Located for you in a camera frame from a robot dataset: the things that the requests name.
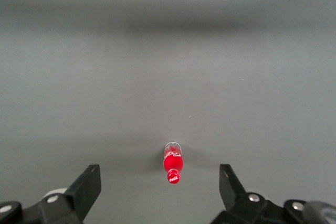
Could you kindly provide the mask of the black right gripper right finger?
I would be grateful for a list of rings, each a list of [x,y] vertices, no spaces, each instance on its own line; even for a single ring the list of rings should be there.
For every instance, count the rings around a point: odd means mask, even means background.
[[[262,195],[245,191],[229,164],[219,166],[219,193],[225,210],[212,223],[306,223],[303,200],[285,201],[282,207]]]

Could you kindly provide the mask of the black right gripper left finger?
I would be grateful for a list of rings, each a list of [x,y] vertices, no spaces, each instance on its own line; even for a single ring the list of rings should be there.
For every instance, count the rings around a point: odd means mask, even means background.
[[[52,190],[28,208],[2,202],[1,223],[84,223],[100,192],[100,166],[89,165],[68,188]]]

